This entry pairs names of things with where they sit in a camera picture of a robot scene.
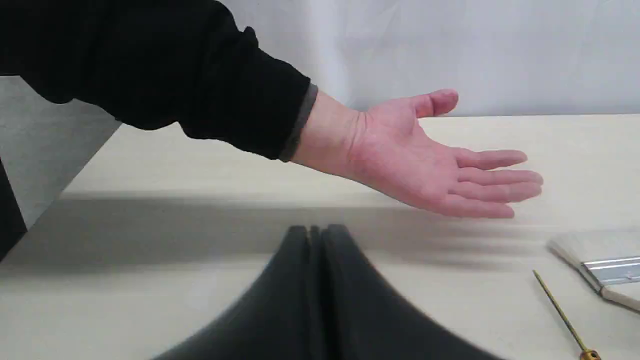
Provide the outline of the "black sleeved forearm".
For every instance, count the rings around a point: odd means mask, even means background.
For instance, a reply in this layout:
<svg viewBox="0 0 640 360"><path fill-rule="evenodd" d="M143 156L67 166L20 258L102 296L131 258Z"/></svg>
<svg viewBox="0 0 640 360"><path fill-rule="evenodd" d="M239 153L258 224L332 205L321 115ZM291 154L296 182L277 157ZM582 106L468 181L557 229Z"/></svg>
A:
<svg viewBox="0 0 640 360"><path fill-rule="evenodd" d="M340 177L358 117L215 0L3 0L1 74L54 104Z"/></svg>

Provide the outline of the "open human hand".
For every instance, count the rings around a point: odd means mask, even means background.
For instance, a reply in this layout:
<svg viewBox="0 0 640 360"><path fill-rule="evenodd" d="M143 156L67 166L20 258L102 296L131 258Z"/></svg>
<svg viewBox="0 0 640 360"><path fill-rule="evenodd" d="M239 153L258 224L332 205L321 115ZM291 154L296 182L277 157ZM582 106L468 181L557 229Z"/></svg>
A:
<svg viewBox="0 0 640 360"><path fill-rule="evenodd" d="M542 176L511 166L518 150L475 152L431 139L419 121L453 111L454 89L385 101L352 119L345 175L410 207L457 218L511 219L542 193Z"/></svg>

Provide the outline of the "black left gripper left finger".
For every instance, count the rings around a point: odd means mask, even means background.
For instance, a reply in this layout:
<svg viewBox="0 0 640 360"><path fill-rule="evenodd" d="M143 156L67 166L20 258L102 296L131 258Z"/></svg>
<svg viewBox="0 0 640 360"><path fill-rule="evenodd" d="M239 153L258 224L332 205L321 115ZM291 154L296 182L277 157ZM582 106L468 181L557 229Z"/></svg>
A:
<svg viewBox="0 0 640 360"><path fill-rule="evenodd" d="M160 360L311 360L305 227L290 227L247 291Z"/></svg>

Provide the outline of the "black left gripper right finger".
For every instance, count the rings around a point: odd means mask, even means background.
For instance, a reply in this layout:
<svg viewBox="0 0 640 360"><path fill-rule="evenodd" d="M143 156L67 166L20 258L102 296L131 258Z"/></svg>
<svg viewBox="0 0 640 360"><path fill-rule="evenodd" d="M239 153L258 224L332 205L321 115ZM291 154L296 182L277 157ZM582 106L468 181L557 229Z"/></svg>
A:
<svg viewBox="0 0 640 360"><path fill-rule="evenodd" d="M338 360L494 360L426 316L377 271L344 225L321 234Z"/></svg>

